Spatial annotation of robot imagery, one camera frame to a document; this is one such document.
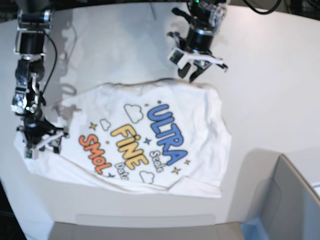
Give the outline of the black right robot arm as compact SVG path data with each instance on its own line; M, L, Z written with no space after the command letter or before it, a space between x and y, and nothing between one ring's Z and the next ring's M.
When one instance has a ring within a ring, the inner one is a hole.
M22 120L17 131L22 134L25 143L24 156L36 159L46 146L59 153L62 139L68 137L67 130L47 121L41 109L46 101L45 89L40 88L39 82L45 74L44 44L45 40L50 39L53 7L49 0L19 0L17 6L14 52L20 55L20 59L15 70L11 110ZM191 66L197 69L190 75L190 82L211 65L226 68L224 62L215 58L210 50L219 22L225 16L226 6L225 1L191 0L187 3L188 11L177 7L172 9L173 14L183 17L189 24L186 37L181 37L177 31L168 33L175 41L168 57L177 66L179 77L184 78Z

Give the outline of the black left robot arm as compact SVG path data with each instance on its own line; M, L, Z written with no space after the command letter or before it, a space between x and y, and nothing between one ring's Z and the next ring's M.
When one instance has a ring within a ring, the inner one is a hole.
M168 59L177 66L177 72L183 79L192 65L196 70L190 75L192 83L198 76L210 66L216 65L227 71L228 66L221 58L214 57L210 48L213 38L224 19L227 4L224 0L192 0L187 3L189 13L175 7L172 13L183 17L188 22L188 33L181 37L178 31L169 31L167 36L174 40L174 46L168 55ZM174 78L160 78L153 81L128 84L121 80L118 82L104 83L84 93L67 98L54 105L57 114L69 121L72 113L69 104L80 107L84 116L92 116L97 119L101 115L110 112L109 120L115 120L115 114L119 112L116 105L123 104L130 97L138 97L150 94L152 97L163 97L165 87L176 87L183 81Z

